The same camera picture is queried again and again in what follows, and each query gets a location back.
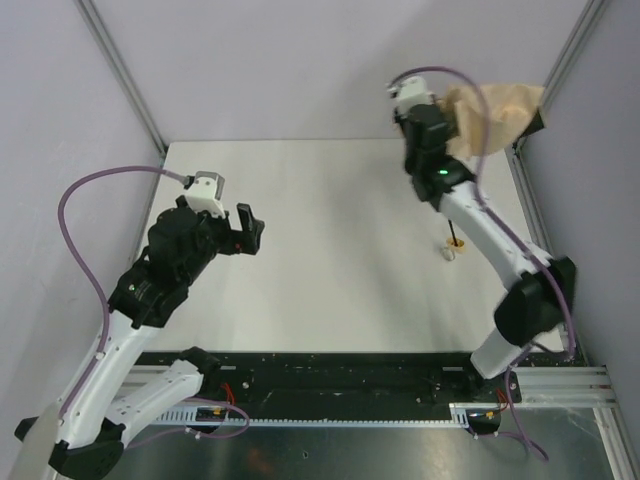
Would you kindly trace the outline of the beige folding umbrella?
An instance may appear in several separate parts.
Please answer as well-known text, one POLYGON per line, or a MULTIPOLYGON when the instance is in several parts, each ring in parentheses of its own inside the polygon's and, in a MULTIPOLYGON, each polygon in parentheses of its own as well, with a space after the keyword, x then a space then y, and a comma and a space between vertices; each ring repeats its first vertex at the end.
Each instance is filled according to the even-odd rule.
POLYGON ((436 105, 453 125, 448 152, 463 159, 478 159, 472 192, 481 211, 526 259, 531 248, 489 206, 481 190, 488 156, 513 143, 527 130, 539 112, 545 88, 522 83, 453 85, 436 105))

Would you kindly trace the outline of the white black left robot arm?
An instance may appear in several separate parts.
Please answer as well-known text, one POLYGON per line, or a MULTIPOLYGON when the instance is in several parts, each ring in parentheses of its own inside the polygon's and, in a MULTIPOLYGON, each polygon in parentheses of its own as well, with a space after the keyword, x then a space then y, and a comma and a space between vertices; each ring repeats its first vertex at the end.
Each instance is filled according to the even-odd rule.
POLYGON ((188 298, 189 288, 218 255, 259 251, 265 228, 251 207, 238 204, 241 227, 231 227, 216 200, 179 197, 148 232, 141 257, 119 279, 107 303, 109 327, 81 373, 81 387, 38 416, 24 419, 15 435, 23 446, 13 479, 42 479, 54 469, 71 479, 102 479, 134 438, 174 405, 222 389, 220 362, 198 347, 181 352, 165 372, 123 398, 116 396, 145 346, 188 298))

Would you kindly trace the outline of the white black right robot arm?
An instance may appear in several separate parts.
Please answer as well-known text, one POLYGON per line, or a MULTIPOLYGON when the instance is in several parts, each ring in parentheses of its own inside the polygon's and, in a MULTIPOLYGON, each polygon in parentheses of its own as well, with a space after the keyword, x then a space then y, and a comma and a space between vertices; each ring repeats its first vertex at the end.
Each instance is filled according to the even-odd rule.
POLYGON ((394 121, 405 141, 404 168, 417 197, 457 225, 489 261, 506 294, 493 331, 470 357, 480 376, 503 373, 536 338, 568 324, 576 266, 524 242, 490 208, 475 174, 446 152, 449 125, 434 104, 398 107, 394 121))

